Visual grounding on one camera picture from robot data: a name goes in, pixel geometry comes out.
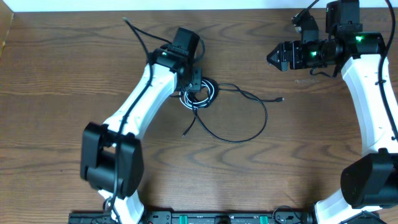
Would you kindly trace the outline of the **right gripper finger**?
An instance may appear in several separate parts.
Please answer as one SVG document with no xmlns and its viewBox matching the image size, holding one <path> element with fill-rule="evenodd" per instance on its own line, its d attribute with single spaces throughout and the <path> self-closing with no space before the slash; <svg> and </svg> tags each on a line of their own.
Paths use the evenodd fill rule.
<svg viewBox="0 0 398 224">
<path fill-rule="evenodd" d="M 278 70 L 285 72 L 288 70 L 288 62 L 282 62 L 280 60 L 269 59 L 269 64 L 275 66 Z"/>
<path fill-rule="evenodd" d="M 275 49 L 267 55 L 268 61 L 281 61 L 283 60 L 284 43 L 279 43 Z"/>
</svg>

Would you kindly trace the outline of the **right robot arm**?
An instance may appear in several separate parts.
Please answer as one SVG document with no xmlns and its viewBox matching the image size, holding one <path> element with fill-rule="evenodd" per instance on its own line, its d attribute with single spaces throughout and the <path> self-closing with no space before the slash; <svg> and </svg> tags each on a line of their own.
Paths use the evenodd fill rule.
<svg viewBox="0 0 398 224">
<path fill-rule="evenodd" d="M 358 0 L 326 5 L 327 39 L 320 38 L 309 8 L 292 24 L 300 40 L 279 43 L 267 62 L 281 71 L 309 69 L 313 76 L 334 66 L 351 93 L 362 140 L 362 156 L 342 171 L 340 188 L 299 221 L 380 223 L 377 212 L 397 205 L 397 101 L 387 59 L 392 42 L 364 31 Z"/>
</svg>

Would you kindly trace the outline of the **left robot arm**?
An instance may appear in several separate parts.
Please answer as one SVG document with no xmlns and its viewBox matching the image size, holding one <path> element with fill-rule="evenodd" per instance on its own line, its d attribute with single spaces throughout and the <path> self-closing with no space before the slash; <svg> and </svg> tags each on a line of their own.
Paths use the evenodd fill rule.
<svg viewBox="0 0 398 224">
<path fill-rule="evenodd" d="M 82 134 L 80 177 L 104 197 L 117 223 L 139 223 L 144 206 L 137 188 L 144 174 L 141 141 L 164 101 L 175 91 L 198 91 L 201 71 L 193 65 L 201 38 L 179 28 L 172 42 L 146 52 L 142 77 L 121 107 Z"/>
</svg>

